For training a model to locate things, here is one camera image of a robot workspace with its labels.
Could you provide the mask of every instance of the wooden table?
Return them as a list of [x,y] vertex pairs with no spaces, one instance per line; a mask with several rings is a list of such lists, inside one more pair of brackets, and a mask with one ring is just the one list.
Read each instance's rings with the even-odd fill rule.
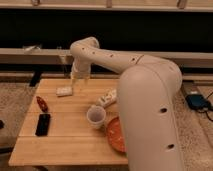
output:
[[[118,153],[107,142],[105,129],[94,130],[86,120],[88,108],[117,85],[116,79],[78,80],[74,95],[57,97],[56,89],[70,85],[69,79],[41,80],[19,133],[9,164],[40,165],[122,165],[125,154]],[[35,136],[41,113],[36,96],[49,106],[51,123],[48,136]],[[107,109],[106,124],[118,115],[117,105]]]

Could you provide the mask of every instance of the plate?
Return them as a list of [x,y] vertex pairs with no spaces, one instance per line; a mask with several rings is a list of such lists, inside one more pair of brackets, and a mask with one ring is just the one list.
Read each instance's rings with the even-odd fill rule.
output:
[[126,152],[124,138],[121,132],[119,117],[112,119],[106,129],[106,135],[109,144],[117,151]]

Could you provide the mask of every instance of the floor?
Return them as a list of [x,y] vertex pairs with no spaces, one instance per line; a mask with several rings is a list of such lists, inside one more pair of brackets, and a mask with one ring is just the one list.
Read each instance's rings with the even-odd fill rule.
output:
[[[13,146],[30,105],[36,87],[29,87],[29,78],[5,79],[0,76],[0,119],[5,127],[0,130],[0,147]],[[199,87],[206,97],[212,86]],[[213,123],[203,114],[191,111],[179,92],[174,98],[174,110],[183,157],[187,171],[213,171]],[[1,171],[37,171],[33,167],[9,167],[9,154],[0,155]],[[128,171],[127,166],[47,166],[50,171]]]

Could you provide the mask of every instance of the wooden surface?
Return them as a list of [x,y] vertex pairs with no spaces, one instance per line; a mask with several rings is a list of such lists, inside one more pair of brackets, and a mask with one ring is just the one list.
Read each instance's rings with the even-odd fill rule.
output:
[[[51,114],[46,137],[36,137],[35,130],[41,113],[36,98],[28,110],[9,164],[23,165],[112,165],[127,164],[125,154],[112,149],[105,129],[94,130],[86,120],[86,111],[109,90],[116,88],[116,79],[90,79],[87,84],[79,80],[74,96],[60,97],[57,87],[70,85],[69,79],[43,79],[36,95],[45,99]],[[107,124],[118,115],[117,105],[107,109]]]
[[[180,0],[188,11],[212,12],[212,0]],[[0,8],[166,10],[179,11],[178,0],[45,0],[33,6],[30,0],[0,0]]]

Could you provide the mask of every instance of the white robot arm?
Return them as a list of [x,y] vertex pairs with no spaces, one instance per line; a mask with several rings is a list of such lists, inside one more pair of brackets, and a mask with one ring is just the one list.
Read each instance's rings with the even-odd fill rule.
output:
[[85,78],[91,63],[121,75],[117,102],[131,171],[184,171],[172,97],[181,72],[173,62],[131,52],[99,49],[94,37],[72,43],[72,76]]

